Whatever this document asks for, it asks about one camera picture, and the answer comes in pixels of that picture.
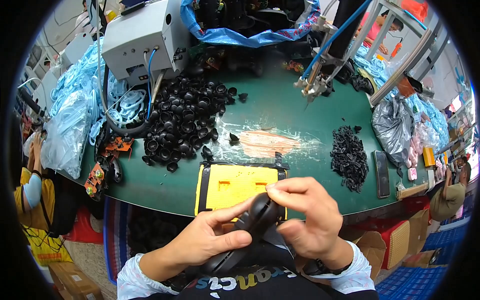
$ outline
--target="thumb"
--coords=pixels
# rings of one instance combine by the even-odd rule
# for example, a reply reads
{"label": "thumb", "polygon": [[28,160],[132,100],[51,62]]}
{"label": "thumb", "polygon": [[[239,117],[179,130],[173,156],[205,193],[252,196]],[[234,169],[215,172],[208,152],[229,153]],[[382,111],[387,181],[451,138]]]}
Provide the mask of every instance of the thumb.
{"label": "thumb", "polygon": [[214,249],[217,253],[243,248],[252,242],[252,236],[245,230],[235,230],[217,236],[214,241]]}
{"label": "thumb", "polygon": [[291,219],[280,224],[277,227],[277,231],[287,242],[291,243],[295,249],[297,249],[297,246],[302,248],[308,242],[307,228],[305,227],[305,223],[298,219]]}

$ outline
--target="game controller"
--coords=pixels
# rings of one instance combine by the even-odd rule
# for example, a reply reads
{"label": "game controller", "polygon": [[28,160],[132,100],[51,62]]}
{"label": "game controller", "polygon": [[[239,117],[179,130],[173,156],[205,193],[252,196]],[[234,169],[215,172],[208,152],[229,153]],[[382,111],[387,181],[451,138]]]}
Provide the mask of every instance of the game controller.
{"label": "game controller", "polygon": [[248,253],[250,246],[257,243],[267,229],[281,221],[284,215],[285,208],[272,201],[267,193],[256,195],[250,209],[239,217],[233,227],[233,230],[248,231],[252,236],[252,243],[247,247],[211,257],[201,266],[201,271],[211,275],[228,272]]}

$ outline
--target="yellow box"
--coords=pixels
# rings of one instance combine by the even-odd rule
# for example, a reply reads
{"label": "yellow box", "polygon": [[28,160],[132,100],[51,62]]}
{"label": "yellow box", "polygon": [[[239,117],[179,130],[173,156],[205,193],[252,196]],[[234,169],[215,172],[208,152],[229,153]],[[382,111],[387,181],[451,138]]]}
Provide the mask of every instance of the yellow box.
{"label": "yellow box", "polygon": [[425,161],[425,166],[435,165],[435,157],[433,157],[433,149],[430,147],[423,148],[423,160]]}

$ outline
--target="green table surface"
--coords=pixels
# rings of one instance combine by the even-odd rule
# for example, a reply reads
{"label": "green table surface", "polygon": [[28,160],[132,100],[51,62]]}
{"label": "green table surface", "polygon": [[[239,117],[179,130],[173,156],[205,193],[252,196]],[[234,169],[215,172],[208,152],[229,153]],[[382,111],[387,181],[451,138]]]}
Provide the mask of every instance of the green table surface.
{"label": "green table surface", "polygon": [[[226,141],[229,132],[238,134],[243,130],[273,127],[272,133],[280,133],[300,141],[300,148],[283,155],[283,162],[290,166],[288,177],[314,177],[338,202],[342,214],[362,212],[396,202],[395,185],[399,183],[400,177],[390,163],[390,196],[383,199],[377,197],[373,151],[382,148],[373,133],[372,112],[366,95],[356,92],[350,84],[342,85],[335,81],[335,92],[329,97],[316,98],[305,109],[306,99],[301,96],[299,89],[293,87],[293,82],[297,78],[297,73],[284,70],[265,73],[261,78],[255,78],[249,73],[223,73],[221,77],[219,76],[218,79],[227,87],[234,86],[239,93],[249,95],[245,103],[236,101],[234,105],[227,106],[227,112],[217,119],[216,127],[220,138],[215,144],[209,145],[215,153],[215,159],[273,162],[268,158],[248,159],[241,146],[232,149]],[[341,186],[342,178],[331,170],[332,130],[343,125],[362,127],[358,137],[363,141],[370,171],[361,193],[351,192],[346,186]],[[194,159],[182,159],[178,170],[170,173],[159,164],[147,166],[142,161],[143,155],[143,140],[135,140],[130,159],[128,153],[120,155],[122,182],[110,184],[106,194],[131,204],[193,216],[202,157],[197,155]],[[93,147],[88,145],[83,158],[82,172],[76,182],[83,185],[93,166]],[[413,182],[408,181],[405,167],[402,170],[403,185],[406,188],[411,187]],[[415,184],[428,181],[421,157],[417,174]],[[304,215],[289,210],[288,217],[304,218]]]}

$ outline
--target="black phone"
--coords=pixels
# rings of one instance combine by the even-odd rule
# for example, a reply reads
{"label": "black phone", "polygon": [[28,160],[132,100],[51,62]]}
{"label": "black phone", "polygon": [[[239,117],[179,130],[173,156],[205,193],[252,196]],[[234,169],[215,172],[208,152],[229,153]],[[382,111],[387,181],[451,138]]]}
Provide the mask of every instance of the black phone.
{"label": "black phone", "polygon": [[377,195],[378,198],[386,198],[390,196],[387,153],[375,150],[373,157],[375,158],[375,172],[377,173]]}

